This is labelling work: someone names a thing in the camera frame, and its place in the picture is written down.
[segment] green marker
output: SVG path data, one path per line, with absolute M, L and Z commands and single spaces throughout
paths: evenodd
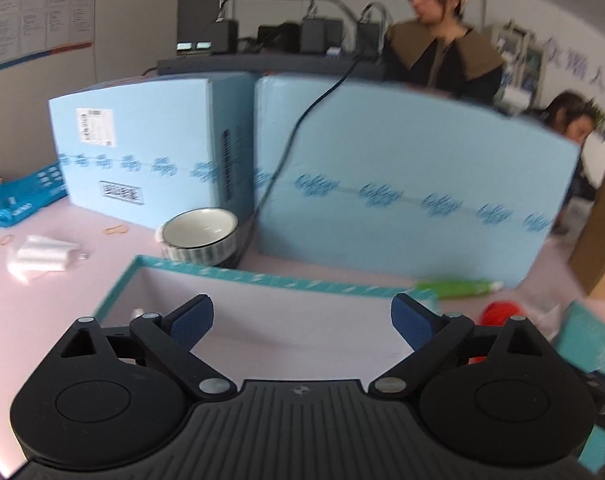
M 418 290 L 431 290 L 438 300 L 455 300 L 456 298 L 471 298 L 472 296 L 483 296 L 497 292 L 503 288 L 503 282 L 489 282 L 479 280 L 477 282 L 420 282 L 414 288 Z

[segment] woman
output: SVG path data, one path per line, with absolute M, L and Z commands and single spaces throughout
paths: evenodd
M 584 97 L 570 91 L 556 96 L 545 110 L 531 110 L 528 115 L 537 118 L 580 149 L 585 145 L 589 134 L 598 126 L 598 114 L 593 107 L 593 102 L 588 102 Z M 563 207 L 574 196 L 586 200 L 596 199 L 596 188 L 585 176 L 581 158 L 569 184 Z
M 387 31 L 387 79 L 491 104 L 503 59 L 487 38 L 461 21 L 462 0 L 410 2 L 417 20 Z

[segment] bowl rim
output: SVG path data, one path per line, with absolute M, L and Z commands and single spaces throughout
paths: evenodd
M 223 213 L 230 215 L 231 220 L 232 220 L 231 230 L 224 237 L 218 238 L 217 240 L 214 240 L 213 242 L 210 242 L 210 243 L 204 244 L 204 245 L 181 246 L 181 245 L 174 245 L 174 244 L 168 242 L 167 238 L 165 238 L 165 229 L 167 228 L 167 225 L 169 225 L 171 222 L 173 222 L 178 217 L 186 215 L 188 213 L 193 213 L 195 211 L 222 211 Z M 236 215 L 234 215 L 234 213 L 232 213 L 228 209 L 224 209 L 222 207 L 198 207 L 196 209 L 190 209 L 189 211 L 184 211 L 184 212 L 180 213 L 179 215 L 176 215 L 173 218 L 170 218 L 169 220 L 167 220 L 162 225 L 162 229 L 160 231 L 160 237 L 162 238 L 162 243 L 164 243 L 165 245 L 168 245 L 169 247 L 173 247 L 176 249 L 202 249 L 205 247 L 210 247 L 212 245 L 219 244 L 223 240 L 227 240 L 227 238 L 229 238 L 231 235 L 233 235 L 237 230 L 238 230 L 238 217 Z

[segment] triangular cutout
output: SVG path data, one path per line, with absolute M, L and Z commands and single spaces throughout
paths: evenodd
M 538 357 L 543 355 L 538 346 L 536 346 L 529 337 L 527 331 L 523 329 L 514 330 L 507 352 L 510 354 L 533 355 Z
M 93 355 L 96 348 L 91 340 L 89 330 L 80 329 L 69 344 L 62 351 L 61 357 L 79 357 L 81 355 Z

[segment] black top with brown collar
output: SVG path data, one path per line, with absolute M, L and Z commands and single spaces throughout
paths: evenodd
M 383 60 L 388 80 L 438 89 L 485 104 L 491 104 L 500 88 L 504 63 L 489 40 L 472 28 L 445 46 L 416 21 L 389 28 Z

